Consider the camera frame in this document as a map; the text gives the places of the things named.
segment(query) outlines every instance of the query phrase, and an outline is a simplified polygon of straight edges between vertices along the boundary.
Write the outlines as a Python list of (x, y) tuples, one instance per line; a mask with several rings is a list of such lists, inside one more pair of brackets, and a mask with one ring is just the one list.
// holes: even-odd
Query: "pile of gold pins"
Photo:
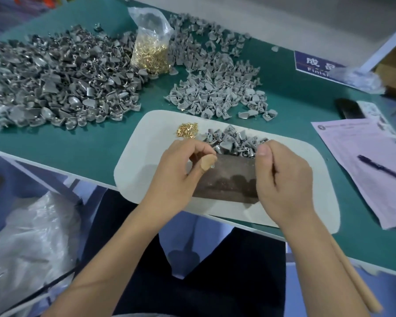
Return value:
[(177, 129), (177, 136), (184, 138), (195, 138), (198, 133), (198, 123), (182, 123)]
[(146, 69), (150, 74), (165, 74), (169, 72), (167, 60), (169, 47), (159, 42), (155, 37), (138, 34), (132, 54), (132, 64), (140, 69)]

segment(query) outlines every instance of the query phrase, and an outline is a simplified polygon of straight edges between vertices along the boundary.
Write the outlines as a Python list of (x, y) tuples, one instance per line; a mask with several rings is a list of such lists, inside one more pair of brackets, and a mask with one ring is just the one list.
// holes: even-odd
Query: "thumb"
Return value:
[(198, 181), (202, 175), (211, 168), (212, 165), (217, 161), (217, 156), (209, 154), (202, 157), (192, 168), (189, 175), (186, 177), (186, 184), (188, 188), (195, 190)]
[(273, 152), (268, 144), (260, 144), (255, 156), (255, 173), (257, 187), (262, 187), (265, 192), (275, 189), (273, 176)]

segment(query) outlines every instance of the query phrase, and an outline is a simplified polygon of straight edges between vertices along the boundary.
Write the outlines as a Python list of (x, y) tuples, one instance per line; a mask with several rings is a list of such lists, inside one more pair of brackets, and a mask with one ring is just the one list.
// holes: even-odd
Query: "white tray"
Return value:
[[(140, 203), (151, 183), (160, 157), (177, 139), (176, 130), (182, 123), (197, 122), (200, 133), (209, 128), (227, 127), (228, 123), (194, 117), (179, 112), (154, 110), (138, 123), (114, 169), (117, 188), (127, 200)], [(313, 197), (315, 210), (328, 231), (333, 234), (340, 227), (340, 211), (332, 180), (321, 154), (311, 144), (276, 134), (235, 126), (247, 135), (277, 140), (304, 158), (314, 173)], [(277, 227), (264, 211), (261, 203), (255, 205), (193, 197), (184, 209), (190, 213), (213, 215)]]

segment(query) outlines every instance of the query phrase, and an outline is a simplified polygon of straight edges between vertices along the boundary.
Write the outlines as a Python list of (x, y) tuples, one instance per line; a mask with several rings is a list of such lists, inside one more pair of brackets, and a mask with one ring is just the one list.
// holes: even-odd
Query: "hand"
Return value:
[[(195, 162), (189, 174), (186, 164)], [(201, 176), (217, 161), (216, 152), (208, 143), (196, 139), (175, 140), (163, 153), (151, 185), (141, 202), (151, 205), (167, 220), (186, 207)]]
[(315, 214), (312, 169), (285, 145), (270, 140), (258, 146), (255, 172), (258, 198), (266, 213), (282, 229)]

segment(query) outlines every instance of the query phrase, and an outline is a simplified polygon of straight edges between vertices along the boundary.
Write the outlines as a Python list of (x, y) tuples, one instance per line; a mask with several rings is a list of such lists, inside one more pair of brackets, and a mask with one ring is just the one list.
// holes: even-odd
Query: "blue sign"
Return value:
[(310, 54), (295, 51), (296, 70), (344, 85), (343, 82), (340, 82), (328, 76), (328, 72), (336, 67), (344, 68), (345, 66), (333, 61), (328, 61), (326, 59), (315, 57)]

